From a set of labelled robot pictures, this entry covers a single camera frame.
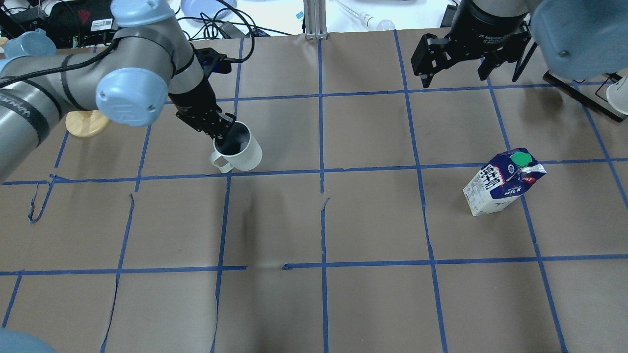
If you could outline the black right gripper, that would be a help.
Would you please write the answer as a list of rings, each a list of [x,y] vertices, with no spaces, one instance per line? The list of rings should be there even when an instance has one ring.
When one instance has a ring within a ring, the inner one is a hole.
[[[462,0],[446,36],[424,34],[411,56],[415,76],[428,89],[435,74],[460,62],[480,59],[480,79],[487,79],[503,63],[516,63],[512,82],[517,82],[538,44],[531,41],[525,18],[530,12],[524,0]]]

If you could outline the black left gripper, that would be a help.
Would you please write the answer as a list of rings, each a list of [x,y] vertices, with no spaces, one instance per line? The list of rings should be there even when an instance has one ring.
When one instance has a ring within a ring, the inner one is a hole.
[[[188,92],[170,93],[168,97],[177,109],[177,118],[182,122],[216,140],[217,147],[228,143],[236,130],[236,116],[224,112],[218,106],[215,92],[207,78],[203,78]]]

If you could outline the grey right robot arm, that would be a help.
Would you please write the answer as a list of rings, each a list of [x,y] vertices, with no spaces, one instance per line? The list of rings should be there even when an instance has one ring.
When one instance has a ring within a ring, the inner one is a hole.
[[[517,63],[516,81],[534,42],[550,72],[590,79],[627,67],[627,13],[625,0],[463,0],[444,38],[421,37],[411,67],[426,89],[435,74],[470,60],[482,61],[480,80]]]

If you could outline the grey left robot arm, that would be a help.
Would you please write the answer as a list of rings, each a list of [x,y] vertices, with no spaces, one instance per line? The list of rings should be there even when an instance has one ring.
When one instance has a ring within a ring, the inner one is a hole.
[[[129,126],[154,123],[168,99],[177,118],[222,145],[237,121],[165,0],[114,0],[119,25],[99,54],[23,55],[1,61],[1,180],[69,112],[99,110]]]

